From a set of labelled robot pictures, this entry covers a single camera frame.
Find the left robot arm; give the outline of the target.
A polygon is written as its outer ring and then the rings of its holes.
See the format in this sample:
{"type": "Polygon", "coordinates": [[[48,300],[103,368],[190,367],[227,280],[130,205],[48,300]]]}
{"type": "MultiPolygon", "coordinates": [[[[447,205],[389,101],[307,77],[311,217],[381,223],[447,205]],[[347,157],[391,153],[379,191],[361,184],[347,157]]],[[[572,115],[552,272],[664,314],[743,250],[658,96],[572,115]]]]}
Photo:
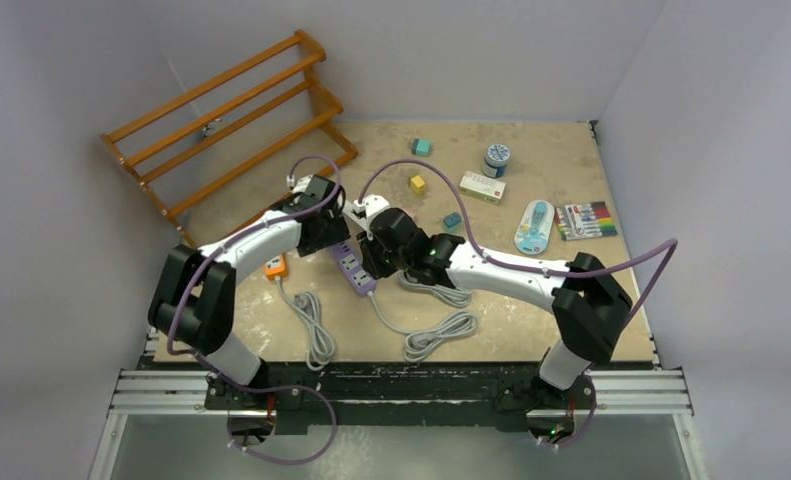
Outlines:
{"type": "Polygon", "coordinates": [[[309,175],[236,234],[199,248],[175,246],[148,309],[149,325],[235,384],[267,388],[267,363],[233,331],[237,286],[281,254],[305,257],[346,240],[345,200],[341,185],[309,175]]]}

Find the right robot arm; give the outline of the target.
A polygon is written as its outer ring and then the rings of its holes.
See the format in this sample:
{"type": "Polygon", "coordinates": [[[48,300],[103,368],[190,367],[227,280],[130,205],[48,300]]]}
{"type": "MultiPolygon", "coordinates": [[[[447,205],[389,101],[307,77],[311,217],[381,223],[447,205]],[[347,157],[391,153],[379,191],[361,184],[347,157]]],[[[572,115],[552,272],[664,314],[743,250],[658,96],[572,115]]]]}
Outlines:
{"type": "Polygon", "coordinates": [[[479,290],[520,300],[553,315],[559,340],[543,356],[538,378],[569,389],[596,363],[612,358],[633,301],[600,260],[578,253],[571,261],[503,254],[491,261],[464,237],[427,234],[399,208],[387,208],[356,236],[363,268],[376,280],[404,273],[423,286],[479,290]]]}

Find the purple power strip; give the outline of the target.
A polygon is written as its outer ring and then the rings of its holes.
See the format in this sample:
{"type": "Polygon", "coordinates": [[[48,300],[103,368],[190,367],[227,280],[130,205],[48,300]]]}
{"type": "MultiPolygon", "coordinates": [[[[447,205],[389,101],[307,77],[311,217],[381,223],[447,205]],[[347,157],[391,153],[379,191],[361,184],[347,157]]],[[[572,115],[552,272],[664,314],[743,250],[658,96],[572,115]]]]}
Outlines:
{"type": "Polygon", "coordinates": [[[347,242],[332,245],[327,252],[359,297],[368,297],[376,289],[376,280],[362,267],[360,255],[347,242]]]}

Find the yellow charger plug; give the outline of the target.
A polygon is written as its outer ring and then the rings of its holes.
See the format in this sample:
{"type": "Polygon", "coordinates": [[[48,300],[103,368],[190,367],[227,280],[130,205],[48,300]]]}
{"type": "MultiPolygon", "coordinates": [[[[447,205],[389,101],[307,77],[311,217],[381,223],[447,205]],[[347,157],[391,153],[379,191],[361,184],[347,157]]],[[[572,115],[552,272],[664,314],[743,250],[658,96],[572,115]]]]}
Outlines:
{"type": "Polygon", "coordinates": [[[421,196],[426,192],[427,184],[421,175],[412,176],[408,181],[410,190],[417,196],[421,196]]]}

